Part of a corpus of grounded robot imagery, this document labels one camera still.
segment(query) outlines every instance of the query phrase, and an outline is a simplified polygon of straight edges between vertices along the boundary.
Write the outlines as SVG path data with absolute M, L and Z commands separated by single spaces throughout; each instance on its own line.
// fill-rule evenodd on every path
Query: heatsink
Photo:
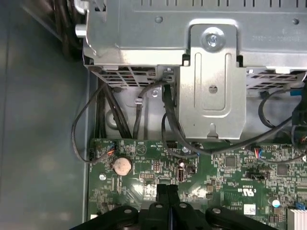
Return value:
M 288 209 L 288 230 L 307 230 L 307 210 Z

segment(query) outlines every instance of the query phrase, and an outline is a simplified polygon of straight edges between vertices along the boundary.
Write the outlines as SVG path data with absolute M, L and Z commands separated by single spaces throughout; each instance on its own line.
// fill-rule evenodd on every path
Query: screw hole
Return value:
M 299 20 L 297 18 L 294 18 L 292 20 L 292 22 L 293 22 L 294 25 L 298 25 L 299 24 Z
M 211 85 L 209 87 L 209 93 L 215 94 L 217 92 L 217 87 L 216 85 Z
M 163 22 L 163 17 L 158 16 L 158 17 L 156 17 L 156 18 L 154 19 L 154 21 L 155 21 L 155 23 L 160 24 L 161 22 Z

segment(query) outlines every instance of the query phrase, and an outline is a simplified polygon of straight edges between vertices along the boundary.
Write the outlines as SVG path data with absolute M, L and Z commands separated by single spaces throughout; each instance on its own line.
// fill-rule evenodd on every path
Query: black cable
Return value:
M 75 33 L 75 25 L 70 17 L 69 9 L 67 6 L 67 0 L 55 0 L 55 9 L 59 11 L 61 22 L 63 25 L 63 33 L 67 35 L 69 43 L 76 49 L 82 49 L 83 44 L 80 43 Z
M 156 83 L 154 84 L 151 84 L 151 85 L 148 85 L 146 86 L 139 94 L 139 98 L 142 98 L 144 97 L 144 95 L 150 91 L 150 90 L 153 90 L 159 86 L 162 86 L 162 85 L 166 85 L 166 84 L 169 84 L 169 82 L 166 82 L 166 81 L 157 81 Z M 135 118 L 135 123 L 134 123 L 134 127 L 133 127 L 133 139 L 138 139 L 138 133 L 139 133 L 139 129 L 140 129 L 140 122 L 141 122 L 141 117 L 142 117 L 142 105 L 141 104 L 137 104 L 136 105 L 136 118 Z
M 108 86 L 105 82 L 102 82 L 102 84 L 106 85 L 106 89 L 105 89 L 104 93 L 106 95 L 107 101 L 109 102 L 112 114 L 114 116 L 114 120 L 116 122 L 116 125 L 118 127 L 118 130 L 119 130 L 122 138 L 132 139 L 126 118 L 125 118 L 117 100 L 115 99 L 115 97 L 112 93 L 111 87 Z
M 86 103 L 85 107 L 80 111 L 80 113 L 78 114 L 78 116 L 76 117 L 76 119 L 74 120 L 72 127 L 71 127 L 71 142 L 72 142 L 72 148 L 73 148 L 73 152 L 75 153 L 76 157 L 83 161 L 84 163 L 87 164 L 94 164 L 99 162 L 101 159 L 103 159 L 104 157 L 107 156 L 107 153 L 102 154 L 99 158 L 96 158 L 94 160 L 91 161 L 87 161 L 85 160 L 79 153 L 78 149 L 77 149 L 77 145 L 76 145 L 76 127 L 77 127 L 77 123 L 80 119 L 80 117 L 82 116 L 82 114 L 85 112 L 85 110 L 88 108 L 88 106 L 91 104 L 91 102 L 93 102 L 96 98 L 97 95 L 99 94 L 100 91 L 102 91 L 102 89 L 105 87 L 105 85 L 102 85 L 101 87 L 99 87 L 92 95 L 92 97 L 89 99 L 89 101 Z
M 288 164 L 288 163 L 292 163 L 292 162 L 295 162 L 297 160 L 300 160 L 304 156 L 306 156 L 306 153 L 304 153 L 302 150 L 300 150 L 299 147 L 297 146 L 296 142 L 294 141 L 295 128 L 296 128 L 296 126 L 292 126 L 292 128 L 291 128 L 291 143 L 292 143 L 293 149 L 295 151 L 298 151 L 299 153 L 302 153 L 301 155 L 294 157 L 292 159 L 286 160 L 286 161 L 268 161 L 268 160 L 265 160 L 263 158 L 258 158 L 258 160 L 260 160 L 264 163 L 268 163 L 268 164 Z
M 162 144 L 164 149 L 168 152 L 168 154 L 173 155 L 175 157 L 179 157 L 179 158 L 194 158 L 197 157 L 198 155 L 196 153 L 190 154 L 190 155 L 181 155 L 178 154 L 174 151 L 172 151 L 168 146 L 167 146 L 167 142 L 165 139 L 165 133 L 166 133 L 166 128 L 165 128 L 165 119 L 166 119 L 166 114 L 164 114 L 163 118 L 162 118 L 162 124 L 161 124 L 161 131 L 162 131 Z
M 100 137 L 106 138 L 106 96 L 103 91 L 100 91 L 99 95 L 99 113 L 98 113 L 98 121 L 99 121 L 99 131 Z
M 199 149 L 196 148 L 195 146 L 192 146 L 191 144 L 189 144 L 185 138 L 181 135 L 180 130 L 178 129 L 178 121 L 175 115 L 175 111 L 174 111 L 174 106 L 173 106 L 173 101 L 172 101 L 172 94 L 171 94 L 171 89 L 169 85 L 165 85 L 164 86 L 164 103 L 165 103 L 165 111 L 166 111 L 166 115 L 167 115 L 167 119 L 169 122 L 169 125 L 173 131 L 173 133 L 175 134 L 178 142 L 185 146 L 186 148 L 188 148 L 189 150 L 193 151 L 193 152 L 197 152 L 199 154 L 203 154 L 203 155 L 212 155 L 212 154 L 219 154 L 219 153 L 225 153 L 228 151 L 233 151 L 239 148 L 243 148 L 245 146 L 251 145 L 255 142 L 261 142 L 265 139 L 267 139 L 269 136 L 277 133 L 278 131 L 280 131 L 281 129 L 283 129 L 286 125 L 288 125 L 291 122 L 291 117 L 286 119 L 285 121 L 283 121 L 282 123 L 280 123 L 278 126 L 276 126 L 275 128 L 261 134 L 258 135 L 254 138 L 233 144 L 229 147 L 223 147 L 223 148 L 217 148 L 217 149 Z
M 273 125 L 268 119 L 266 119 L 265 115 L 264 115 L 264 111 L 263 111 L 263 108 L 264 108 L 264 104 L 267 102 L 268 99 L 270 99 L 273 95 L 275 94 L 280 94 L 280 93 L 285 93 L 285 92 L 291 92 L 291 91 L 296 91 L 298 89 L 288 89 L 288 90 L 277 90 L 269 95 L 267 95 L 262 101 L 261 103 L 259 104 L 259 107 L 258 107 L 258 115 L 259 115 L 259 118 L 260 118 L 260 121 L 268 128 L 274 128 L 275 125 Z

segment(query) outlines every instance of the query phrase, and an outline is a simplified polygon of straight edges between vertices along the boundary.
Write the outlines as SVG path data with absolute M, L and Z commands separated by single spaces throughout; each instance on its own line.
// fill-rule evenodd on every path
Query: white label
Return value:
M 244 215 L 256 215 L 256 205 L 244 205 Z
M 251 188 L 239 188 L 238 192 L 243 193 L 243 196 L 254 196 L 256 193 L 256 189 Z
M 98 215 L 93 215 L 93 214 L 91 214 L 91 219 L 94 219 L 94 218 L 96 218 Z

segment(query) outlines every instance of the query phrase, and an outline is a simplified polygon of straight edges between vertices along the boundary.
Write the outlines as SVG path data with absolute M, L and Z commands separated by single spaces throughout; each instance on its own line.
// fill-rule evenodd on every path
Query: green circuit board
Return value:
M 203 143 L 200 147 L 225 145 Z M 169 146 L 184 154 L 176 142 Z M 238 149 L 183 160 L 169 155 L 160 141 L 126 139 L 93 139 L 90 152 L 100 156 L 114 147 L 112 154 L 90 165 L 89 219 L 120 205 L 140 209 L 144 201 L 155 200 L 157 184 L 177 184 L 181 201 L 202 211 L 224 206 L 280 230 L 286 229 L 288 208 L 296 202 L 307 205 L 306 159 L 268 165 L 256 159 L 254 150 Z M 290 145 L 260 144 L 257 148 L 267 160 L 287 160 L 297 154 Z M 125 176 L 114 171 L 114 162 L 121 157 L 131 163 Z M 279 207 L 272 205 L 276 201 Z

